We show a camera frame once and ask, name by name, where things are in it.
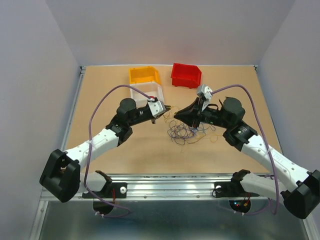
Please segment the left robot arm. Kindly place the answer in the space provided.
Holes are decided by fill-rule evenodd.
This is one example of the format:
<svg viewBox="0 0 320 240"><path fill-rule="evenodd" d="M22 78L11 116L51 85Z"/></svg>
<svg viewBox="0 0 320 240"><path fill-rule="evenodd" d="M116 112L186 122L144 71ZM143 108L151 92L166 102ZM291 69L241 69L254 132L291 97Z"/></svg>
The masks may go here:
<svg viewBox="0 0 320 240"><path fill-rule="evenodd" d="M92 139L65 151L56 149L49 155L39 183L62 203L77 193L89 191L100 197L108 196L112 179L102 171L85 174L82 170L105 152L123 144L132 135L132 126L147 121L154 124L170 109L171 106L157 98L147 101L143 107L137 107L132 98L121 100L116 115Z"/></svg>

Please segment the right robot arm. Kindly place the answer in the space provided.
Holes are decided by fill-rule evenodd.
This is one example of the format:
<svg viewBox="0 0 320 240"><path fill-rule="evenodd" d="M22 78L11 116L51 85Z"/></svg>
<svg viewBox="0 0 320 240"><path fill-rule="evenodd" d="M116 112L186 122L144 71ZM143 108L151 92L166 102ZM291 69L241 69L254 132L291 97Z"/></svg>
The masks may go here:
<svg viewBox="0 0 320 240"><path fill-rule="evenodd" d="M240 198L246 195L278 200L295 217L306 219L320 203L320 172L298 166L276 149L267 147L261 135L243 121L245 109L234 97L227 97L218 108L216 104L204 106L198 97L188 107L179 110L174 118L197 128L201 123L224 128L226 142L239 152L251 157L269 171L274 178L258 176L240 170L230 181L217 182L212 191L214 198Z"/></svg>

